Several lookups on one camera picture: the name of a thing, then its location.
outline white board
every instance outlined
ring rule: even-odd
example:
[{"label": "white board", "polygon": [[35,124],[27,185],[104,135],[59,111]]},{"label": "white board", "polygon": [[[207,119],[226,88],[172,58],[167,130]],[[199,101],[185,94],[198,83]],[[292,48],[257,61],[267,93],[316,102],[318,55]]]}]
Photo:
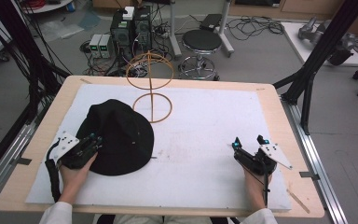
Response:
[{"label": "white board", "polygon": [[[305,24],[306,23],[282,22],[282,25],[284,26],[284,32],[296,50],[296,53],[301,59],[302,63],[304,63],[309,58],[310,53],[314,48],[314,45],[311,44],[308,39],[301,40],[298,38],[298,30]],[[351,50],[351,53],[353,53],[353,55],[340,66],[358,66],[358,53],[354,49]],[[329,62],[324,62],[324,65],[332,64]]]},{"label": "white board", "polygon": [[[244,174],[233,158],[231,143],[239,137],[250,153],[258,149],[259,134],[269,139],[269,130],[256,92],[163,88],[172,101],[170,116],[152,124],[155,145],[151,161],[142,169],[122,176],[90,172],[77,204],[115,206],[234,208],[248,209]],[[58,134],[72,135],[87,116],[91,105],[118,99],[128,105],[146,91],[131,86],[83,85],[68,110]],[[155,98],[155,110],[164,116],[169,105]],[[148,117],[149,99],[136,110]],[[291,209],[279,169],[270,184],[268,207]],[[41,164],[27,203],[53,203],[48,172]]]}]

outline floor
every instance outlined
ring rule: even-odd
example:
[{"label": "floor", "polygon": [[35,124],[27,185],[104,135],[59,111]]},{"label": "floor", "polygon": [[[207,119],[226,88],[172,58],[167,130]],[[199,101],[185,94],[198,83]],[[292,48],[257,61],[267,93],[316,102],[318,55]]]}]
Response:
[{"label": "floor", "polygon": [[[80,45],[93,34],[109,31],[109,17],[98,15],[102,15],[101,18],[96,18],[84,7],[75,13],[56,10],[38,18],[41,23],[62,21],[64,25],[82,24],[86,27],[70,38],[48,42],[73,74],[82,75],[88,69]],[[190,19],[178,19],[176,26],[186,22],[187,28],[197,28],[198,25]],[[292,75],[302,65],[285,35],[265,31],[240,41],[229,32],[226,34],[235,52],[228,58],[222,49],[209,57],[218,69],[220,81],[272,84]],[[40,38],[35,41],[42,49]],[[189,55],[185,50],[183,53],[184,57]],[[179,62],[172,61],[173,67]],[[358,223],[358,80],[351,78],[356,70],[358,67],[323,66],[314,80],[310,108],[310,135],[349,223]],[[0,61],[0,141],[28,104],[27,88],[28,83],[16,64]],[[287,87],[282,87],[278,93],[286,90]],[[302,98],[298,101],[299,107],[301,103]],[[0,223],[37,223],[40,217],[40,213],[0,212]],[[75,214],[74,223],[91,223],[92,218],[93,215]],[[331,223],[329,215],[277,219],[279,223]]]}]

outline sleeve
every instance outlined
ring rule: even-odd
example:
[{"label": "sleeve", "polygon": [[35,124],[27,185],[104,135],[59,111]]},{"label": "sleeve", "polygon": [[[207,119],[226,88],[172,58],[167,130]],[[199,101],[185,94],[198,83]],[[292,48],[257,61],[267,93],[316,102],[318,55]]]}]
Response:
[{"label": "sleeve", "polygon": [[45,211],[39,224],[72,224],[72,205],[55,203]]},{"label": "sleeve", "polygon": [[271,210],[263,208],[248,216],[241,224],[278,224]]}]

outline person's left hand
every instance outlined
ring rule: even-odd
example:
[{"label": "person's left hand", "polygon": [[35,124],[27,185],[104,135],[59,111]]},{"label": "person's left hand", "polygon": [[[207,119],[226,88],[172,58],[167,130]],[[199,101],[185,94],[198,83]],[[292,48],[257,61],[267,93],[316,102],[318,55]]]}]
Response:
[{"label": "person's left hand", "polygon": [[79,170],[71,170],[68,167],[62,165],[60,167],[60,172],[62,176],[63,182],[63,190],[59,202],[65,202],[69,204],[73,204],[76,200],[76,196],[80,191],[83,184],[86,182],[87,174],[89,173],[89,169],[92,163],[95,161],[97,157],[97,153],[89,161],[83,168]]}]

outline desk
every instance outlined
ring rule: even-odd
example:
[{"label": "desk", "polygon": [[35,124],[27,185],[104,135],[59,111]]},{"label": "desk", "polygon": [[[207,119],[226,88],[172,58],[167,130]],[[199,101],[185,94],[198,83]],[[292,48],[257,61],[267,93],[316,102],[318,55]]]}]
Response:
[{"label": "desk", "polygon": [[[164,79],[154,79],[156,85],[165,83]],[[18,164],[0,194],[0,211],[44,211],[47,204],[25,203],[28,192],[33,185],[37,169],[43,161],[46,148],[51,144],[58,127],[71,106],[77,90],[82,84],[115,84],[130,85],[122,77],[68,77],[48,113],[41,122],[34,138],[22,157],[31,159],[29,165]],[[271,140],[280,143],[288,160],[294,166],[289,171],[282,168],[292,210],[287,213],[276,213],[277,217],[322,217],[324,210],[319,196],[310,178],[301,178],[299,172],[308,171],[296,143],[289,121],[283,111],[278,94],[272,85],[234,82],[208,82],[197,80],[173,80],[165,88],[199,88],[213,90],[254,91],[257,93],[268,125]],[[160,214],[183,216],[247,216],[247,211],[222,209],[175,209],[175,208],[142,208],[117,206],[78,206],[74,211],[82,213],[106,214]]]}]

